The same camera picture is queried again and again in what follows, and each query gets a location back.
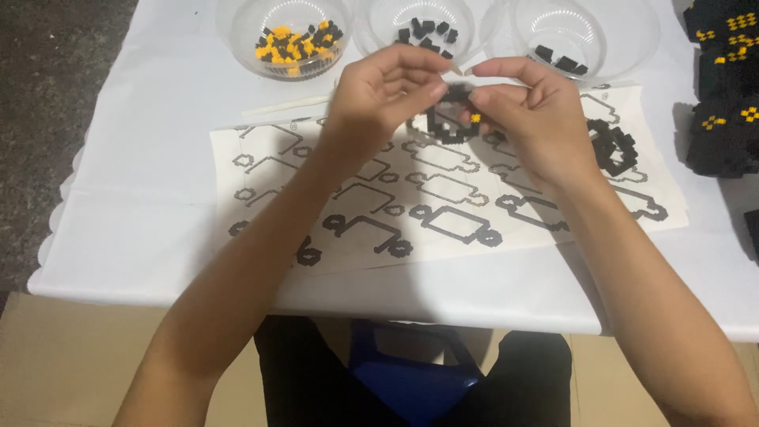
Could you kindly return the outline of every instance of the blue stool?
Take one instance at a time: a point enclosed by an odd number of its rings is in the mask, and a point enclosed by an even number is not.
[[[435,365],[382,354],[374,336],[378,328],[399,329],[443,340],[458,365]],[[483,378],[477,363],[453,330],[419,331],[366,320],[354,320],[351,325],[348,370],[411,427],[425,427],[447,413],[469,387]]]

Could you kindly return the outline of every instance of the table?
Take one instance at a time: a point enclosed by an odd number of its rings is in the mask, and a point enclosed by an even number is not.
[[[690,207],[691,226],[654,243],[732,340],[759,342],[759,267],[740,216],[759,208],[757,176],[719,182],[679,159],[694,95],[694,49],[674,7],[655,2],[662,43],[631,78]],[[208,132],[241,111],[323,95],[338,66],[288,83],[244,70],[216,36],[215,2],[142,0],[106,84],[31,293],[98,304],[170,305],[213,255],[215,173]],[[304,107],[261,121],[324,113]],[[573,243],[287,280],[276,310],[472,327],[600,334],[602,309]]]

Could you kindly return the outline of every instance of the person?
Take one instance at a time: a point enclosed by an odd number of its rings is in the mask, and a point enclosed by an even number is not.
[[[331,193],[374,158],[398,126],[442,98],[447,86],[441,74],[447,70],[448,60],[411,46],[381,49],[345,67],[313,153],[168,311],[114,425],[203,425],[219,378],[254,334],[270,425],[404,425],[350,375],[320,375],[318,365],[332,369],[336,357],[293,351],[323,346],[298,318],[266,315],[293,254]],[[505,131],[530,180],[562,211],[619,347],[669,423],[759,425],[746,374],[730,342],[600,173],[575,85],[526,58],[490,59],[472,71],[478,77],[514,77],[524,83],[478,87],[471,103],[487,118],[484,128]],[[529,340],[515,341],[519,351],[532,357],[567,351],[548,343],[529,353]],[[268,343],[281,345],[264,345]],[[503,344],[502,352],[508,347]],[[288,354],[294,365],[272,366]],[[309,367],[314,378],[288,375],[297,364]],[[568,369],[554,375],[562,382],[561,393],[554,392],[551,381],[529,378],[518,382],[521,390],[510,393],[481,387],[476,397],[462,400],[466,408],[458,405],[438,424],[568,425],[571,361]],[[272,371],[282,378],[268,375]],[[482,382],[487,386],[489,381],[490,375]],[[543,397],[537,410],[497,409],[520,399],[522,391]],[[284,409],[276,410],[270,408],[270,397],[298,403],[280,402]],[[552,402],[563,415],[540,418],[540,413],[552,412]],[[493,418],[504,413],[517,418]]]

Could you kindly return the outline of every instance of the right hand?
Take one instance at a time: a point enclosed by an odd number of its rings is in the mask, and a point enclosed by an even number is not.
[[[497,58],[472,69],[478,77],[513,77],[528,87],[475,89],[471,102],[505,131],[530,180],[550,197],[606,181],[600,173],[577,87],[527,58]]]

